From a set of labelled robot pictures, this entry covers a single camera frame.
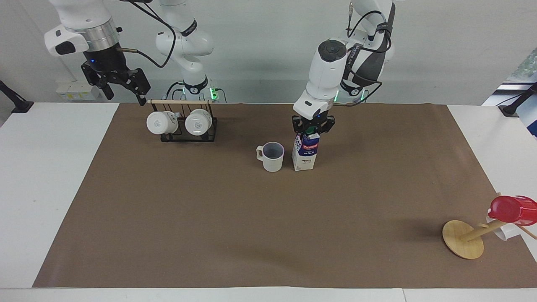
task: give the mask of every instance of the wooden base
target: wooden base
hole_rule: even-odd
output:
[[[470,241],[463,241],[460,237],[474,228],[460,220],[448,221],[442,229],[442,237],[447,247],[457,256],[464,259],[477,259],[484,251],[483,240],[477,237]]]

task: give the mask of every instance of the white table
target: white table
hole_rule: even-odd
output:
[[[117,107],[36,103],[0,127],[0,301],[537,301],[537,289],[30,289]],[[522,122],[449,109],[496,191],[537,197],[537,142]]]

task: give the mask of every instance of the brown mat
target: brown mat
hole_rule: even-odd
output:
[[[215,105],[215,143],[162,143],[121,104],[34,287],[537,287],[520,237],[451,253],[495,191],[446,106],[335,108],[295,172],[290,105]],[[286,148],[265,172],[255,149]]]

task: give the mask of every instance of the black wire rack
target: black wire rack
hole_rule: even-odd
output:
[[[179,127],[177,128],[177,130],[173,133],[161,134],[161,141],[214,142],[214,139],[216,137],[216,126],[218,124],[218,120],[213,115],[213,109],[211,107],[210,102],[193,102],[192,104],[186,104],[186,102],[178,104],[176,101],[173,100],[169,101],[170,103],[162,103],[163,101],[161,100],[158,100],[157,104],[153,102],[154,100],[150,100],[151,106],[153,107],[154,111],[171,111],[173,113],[181,113],[181,116],[177,118],[177,121],[179,122]],[[213,124],[207,130],[207,132],[200,136],[196,136],[190,134],[186,130],[185,121],[188,114],[190,114],[194,109],[199,108],[207,110],[209,112],[213,119]]]

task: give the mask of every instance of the mug handle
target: mug handle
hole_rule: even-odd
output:
[[[263,146],[257,146],[256,155],[257,155],[257,159],[259,159],[260,161],[263,161]]]

